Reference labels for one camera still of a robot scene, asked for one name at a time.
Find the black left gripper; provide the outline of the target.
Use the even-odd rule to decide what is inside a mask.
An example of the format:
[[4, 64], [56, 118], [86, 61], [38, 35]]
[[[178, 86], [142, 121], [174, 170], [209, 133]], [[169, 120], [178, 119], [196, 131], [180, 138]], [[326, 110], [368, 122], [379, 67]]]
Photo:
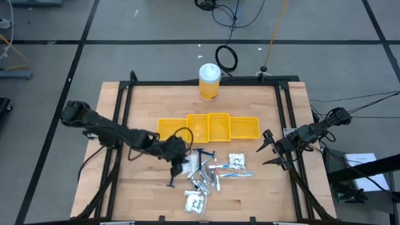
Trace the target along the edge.
[[182, 164], [189, 162], [186, 159], [186, 152], [186, 143], [181, 137], [171, 136], [166, 141], [158, 141], [154, 144], [154, 155], [173, 164], [170, 169], [172, 177], [181, 174]]

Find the yellow plastic basket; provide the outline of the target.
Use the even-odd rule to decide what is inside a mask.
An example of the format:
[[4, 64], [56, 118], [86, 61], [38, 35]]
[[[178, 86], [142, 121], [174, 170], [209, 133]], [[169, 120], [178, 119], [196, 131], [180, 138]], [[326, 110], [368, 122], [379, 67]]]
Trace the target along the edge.
[[209, 141], [229, 142], [231, 140], [231, 123], [229, 113], [209, 113]]
[[260, 138], [259, 119], [257, 117], [231, 117], [232, 139]]
[[178, 129], [186, 126], [186, 119], [179, 118], [164, 118], [158, 119], [157, 133], [159, 140], [165, 141], [172, 136]]
[[186, 140], [193, 143], [208, 143], [209, 142], [209, 116], [207, 114], [188, 114], [186, 119], [186, 127], [189, 128], [192, 134], [188, 131]]

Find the black side cart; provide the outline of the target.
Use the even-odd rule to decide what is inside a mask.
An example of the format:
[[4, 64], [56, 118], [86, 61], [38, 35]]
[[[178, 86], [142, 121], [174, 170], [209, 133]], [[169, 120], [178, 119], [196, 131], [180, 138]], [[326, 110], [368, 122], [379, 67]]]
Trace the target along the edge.
[[[324, 165], [327, 171], [327, 178], [330, 184], [336, 187], [337, 202], [356, 202], [365, 201], [365, 193], [377, 193], [387, 195], [387, 200], [391, 202], [392, 209], [389, 210], [390, 225], [400, 225], [400, 190], [395, 190], [393, 173], [400, 171], [400, 154], [396, 154], [382, 159], [376, 159], [373, 162], [367, 162], [358, 166], [348, 166], [344, 154], [329, 148], [324, 148]], [[364, 192], [363, 189], [356, 189], [353, 180], [359, 178], [369, 178], [377, 174], [383, 174], [389, 190], [386, 191], [376, 182], [372, 181], [381, 190], [374, 192]]]

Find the blue toothbrush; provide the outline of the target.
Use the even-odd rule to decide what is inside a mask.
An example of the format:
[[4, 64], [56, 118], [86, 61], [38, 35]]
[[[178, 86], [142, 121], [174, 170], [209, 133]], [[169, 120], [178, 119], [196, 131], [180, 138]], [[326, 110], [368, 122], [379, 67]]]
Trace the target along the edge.
[[248, 171], [247, 173], [227, 173], [227, 174], [220, 175], [220, 177], [222, 177], [222, 178], [252, 177], [252, 176], [254, 176], [254, 173], [251, 171]]

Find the clear bag of cotton pads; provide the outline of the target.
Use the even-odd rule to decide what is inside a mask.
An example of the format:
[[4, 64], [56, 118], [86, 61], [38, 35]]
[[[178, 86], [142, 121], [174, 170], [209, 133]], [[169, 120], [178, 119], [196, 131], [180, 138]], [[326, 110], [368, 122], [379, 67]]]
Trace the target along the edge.
[[191, 194], [186, 199], [185, 211], [203, 215], [206, 208], [206, 196]]
[[190, 154], [185, 159], [187, 163], [182, 164], [182, 173], [190, 174], [198, 168], [198, 155]]
[[229, 169], [245, 170], [246, 169], [246, 158], [242, 153], [231, 153], [229, 157]]

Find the white yellow wipes canister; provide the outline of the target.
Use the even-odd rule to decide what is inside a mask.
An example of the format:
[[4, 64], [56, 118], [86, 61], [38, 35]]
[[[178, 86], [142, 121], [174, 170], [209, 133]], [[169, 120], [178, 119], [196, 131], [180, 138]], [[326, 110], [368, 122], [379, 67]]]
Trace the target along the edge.
[[213, 101], [219, 93], [221, 70], [213, 63], [203, 64], [199, 69], [200, 97], [205, 101]]

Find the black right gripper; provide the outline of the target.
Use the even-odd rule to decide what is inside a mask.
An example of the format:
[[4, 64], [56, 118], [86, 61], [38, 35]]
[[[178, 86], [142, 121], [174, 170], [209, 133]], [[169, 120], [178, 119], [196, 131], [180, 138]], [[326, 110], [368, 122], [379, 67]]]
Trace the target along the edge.
[[264, 162], [263, 165], [276, 164], [281, 166], [284, 171], [295, 171], [296, 168], [294, 167], [293, 160], [288, 159], [288, 157], [291, 156], [291, 153], [298, 147], [298, 138], [287, 136], [275, 141], [270, 129], [265, 130], [262, 135], [264, 137], [263, 144], [256, 152], [271, 145], [273, 153], [277, 156], [275, 159]]

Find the grey blue floor base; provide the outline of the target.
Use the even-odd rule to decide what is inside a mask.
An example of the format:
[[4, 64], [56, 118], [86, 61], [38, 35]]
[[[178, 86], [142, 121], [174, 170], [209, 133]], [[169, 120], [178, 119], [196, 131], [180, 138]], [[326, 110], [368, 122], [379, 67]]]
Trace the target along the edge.
[[63, 6], [63, 0], [8, 0], [13, 6]]
[[27, 79], [32, 78], [30, 71], [0, 71], [0, 79]]

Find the white printed booklet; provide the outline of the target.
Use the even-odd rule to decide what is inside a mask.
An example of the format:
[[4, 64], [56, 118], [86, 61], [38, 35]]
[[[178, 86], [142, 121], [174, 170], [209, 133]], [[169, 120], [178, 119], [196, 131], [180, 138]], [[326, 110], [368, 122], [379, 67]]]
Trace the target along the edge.
[[[347, 165], [351, 167], [373, 162], [376, 160], [374, 153], [344, 154], [343, 158], [345, 159]], [[388, 183], [383, 174], [369, 176], [369, 178], [355, 179], [353, 180], [354, 187], [356, 189], [363, 189], [364, 192], [380, 191], [381, 189], [376, 186], [372, 181], [370, 181], [370, 179], [372, 179], [375, 183], [377, 183], [386, 191], [389, 190]]]

